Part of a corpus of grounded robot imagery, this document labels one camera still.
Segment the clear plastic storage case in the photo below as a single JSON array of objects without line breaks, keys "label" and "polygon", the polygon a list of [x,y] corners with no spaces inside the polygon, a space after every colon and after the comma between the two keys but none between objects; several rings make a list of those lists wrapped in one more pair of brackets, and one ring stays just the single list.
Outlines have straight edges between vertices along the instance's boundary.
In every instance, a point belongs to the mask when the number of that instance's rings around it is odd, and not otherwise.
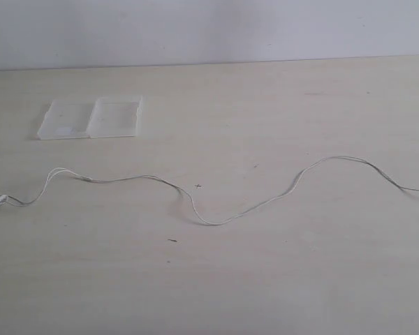
[{"label": "clear plastic storage case", "polygon": [[40,140],[135,137],[140,134],[142,96],[54,100],[37,131]]}]

